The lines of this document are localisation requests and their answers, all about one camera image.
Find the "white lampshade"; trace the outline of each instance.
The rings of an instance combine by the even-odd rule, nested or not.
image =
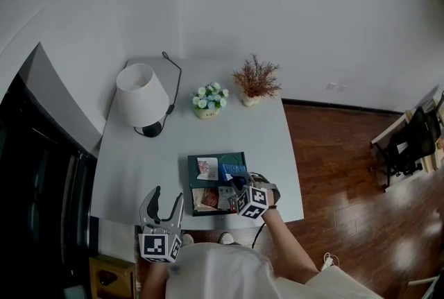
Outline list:
[[[121,116],[131,126],[149,126],[167,112],[168,94],[148,65],[126,67],[117,76],[116,84]]]

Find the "white flower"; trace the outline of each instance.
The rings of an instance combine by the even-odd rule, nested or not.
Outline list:
[[[200,109],[204,109],[207,106],[207,100],[206,99],[201,99],[198,103],[197,103],[198,107]]]

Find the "white vase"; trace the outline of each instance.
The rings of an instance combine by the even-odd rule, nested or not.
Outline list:
[[[253,107],[254,105],[258,104],[261,101],[261,97],[260,96],[249,97],[245,93],[242,93],[241,100],[246,107]]]
[[[199,109],[199,110],[194,110],[194,112],[196,113],[197,117],[199,119],[210,119],[210,118],[214,118],[217,114],[219,114],[219,109],[215,108],[215,109]]]

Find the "white shoe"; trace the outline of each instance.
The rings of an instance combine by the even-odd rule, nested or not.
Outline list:
[[[219,237],[219,243],[221,245],[230,245],[234,242],[233,236],[229,232],[224,232],[221,237]]]
[[[194,244],[194,239],[190,234],[183,234],[182,235],[182,246],[188,246]]]

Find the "wooden floor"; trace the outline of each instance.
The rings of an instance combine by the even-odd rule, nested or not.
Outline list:
[[[427,287],[409,280],[437,274],[444,219],[444,173],[384,193],[370,140],[399,116],[286,105],[298,167],[304,220],[288,223],[320,268],[326,252],[340,267],[385,298],[420,298]],[[250,246],[257,228],[232,231]],[[196,242],[217,241],[222,231],[191,232]],[[255,248],[278,273],[266,227]]]

